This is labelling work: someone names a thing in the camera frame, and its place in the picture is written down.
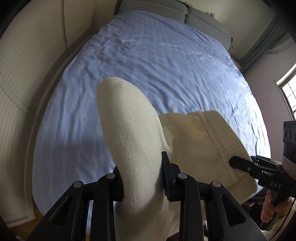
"blue bedsheet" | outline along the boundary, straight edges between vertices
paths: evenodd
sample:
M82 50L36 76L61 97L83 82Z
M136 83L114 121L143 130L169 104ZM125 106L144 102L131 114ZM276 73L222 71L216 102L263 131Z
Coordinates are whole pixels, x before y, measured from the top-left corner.
M95 95L112 76L138 87L159 114L219 111L250 155L270 157L260 109L220 42L184 23L131 11L84 45L48 103L33 162L33 197L42 214L74 181L94 182L113 171Z

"metal pin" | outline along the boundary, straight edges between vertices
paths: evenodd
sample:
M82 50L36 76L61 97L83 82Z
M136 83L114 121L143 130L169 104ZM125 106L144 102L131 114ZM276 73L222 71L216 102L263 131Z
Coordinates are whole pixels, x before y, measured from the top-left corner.
M114 174L114 173L109 173L109 174L107 175L107 178L108 178L108 179L113 179L113 178L115 178L115 174Z
M212 182L212 185L213 185L215 188L219 188L219 187L221 187L221 183L218 182L218 181L213 181L213 182Z
M73 187L79 188L81 187L82 183L81 182L74 182Z
M181 172L181 173L178 174L178 177L181 178L181 179L185 179L185 178L187 178L187 175L185 173Z

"white wall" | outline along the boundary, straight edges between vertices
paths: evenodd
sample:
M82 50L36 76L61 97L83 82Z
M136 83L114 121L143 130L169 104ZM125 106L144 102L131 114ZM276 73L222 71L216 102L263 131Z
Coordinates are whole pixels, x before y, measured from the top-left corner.
M240 59L253 46L274 16L262 0L185 0L203 12L212 12L233 38L231 54Z
M264 54L245 74L261 109L269 138L271 157L281 160L283 154L283 122L291 121L288 106L274 81L280 80L296 63L296 44L279 53Z
M117 0L95 0L95 23L98 31L111 21Z

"black device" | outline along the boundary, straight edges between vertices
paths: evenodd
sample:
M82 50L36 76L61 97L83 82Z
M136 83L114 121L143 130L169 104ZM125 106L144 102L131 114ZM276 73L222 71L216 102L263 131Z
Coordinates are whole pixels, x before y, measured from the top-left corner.
M283 155L296 164L296 121L285 121L283 131L284 151ZM272 203L274 206L296 197L296 180L290 177L282 165L274 163L271 159L262 156L252 156L252 162L239 157L232 157L230 166L248 172L250 176L258 179L258 184L273 192ZM270 231L280 217L280 213L274 213L268 222L262 222L260 228Z
M201 200L205 202L209 241L266 241L255 222L218 181L197 182L171 164L162 152L165 195L181 202L180 241L204 240ZM27 241L85 240L89 201L93 200L90 241L115 241L113 201L123 200L123 183L115 167L113 173L95 183L73 183L46 213Z

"headboard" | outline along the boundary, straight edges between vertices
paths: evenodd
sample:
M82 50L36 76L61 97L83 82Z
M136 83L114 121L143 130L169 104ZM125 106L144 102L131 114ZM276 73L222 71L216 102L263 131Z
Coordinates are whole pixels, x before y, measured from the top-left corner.
M217 39L227 51L230 49L231 34L224 25L208 14L176 0L118 0L117 8L115 14L143 10L184 22Z
M174 0L124 0L119 8L119 13L130 10L153 12L180 22L185 21L187 13L187 7Z

